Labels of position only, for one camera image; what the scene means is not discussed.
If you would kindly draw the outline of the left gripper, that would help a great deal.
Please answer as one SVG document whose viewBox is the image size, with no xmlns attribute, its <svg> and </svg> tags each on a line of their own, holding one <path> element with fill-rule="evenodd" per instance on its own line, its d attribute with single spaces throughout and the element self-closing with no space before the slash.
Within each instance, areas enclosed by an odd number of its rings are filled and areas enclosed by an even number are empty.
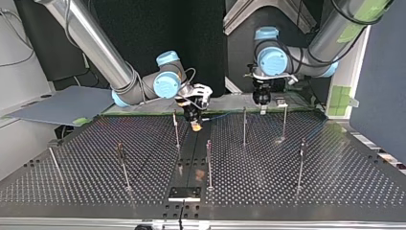
<svg viewBox="0 0 406 230">
<path fill-rule="evenodd" d="M 267 104 L 271 102 L 271 83 L 269 80 L 254 80 L 253 100 L 255 104 L 261 105 L 260 115 L 267 112 Z"/>
</svg>

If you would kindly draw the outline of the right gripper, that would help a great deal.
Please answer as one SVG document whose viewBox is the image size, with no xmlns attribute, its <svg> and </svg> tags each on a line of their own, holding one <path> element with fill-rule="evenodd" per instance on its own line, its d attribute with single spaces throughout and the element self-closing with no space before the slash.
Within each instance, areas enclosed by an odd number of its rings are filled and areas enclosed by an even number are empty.
<svg viewBox="0 0 406 230">
<path fill-rule="evenodd" d="M 191 103 L 185 105 L 183 110 L 184 117 L 187 122 L 191 123 L 192 130 L 195 132 L 200 131 L 202 129 L 202 125 L 199 124 L 201 122 L 202 110 Z"/>
</svg>

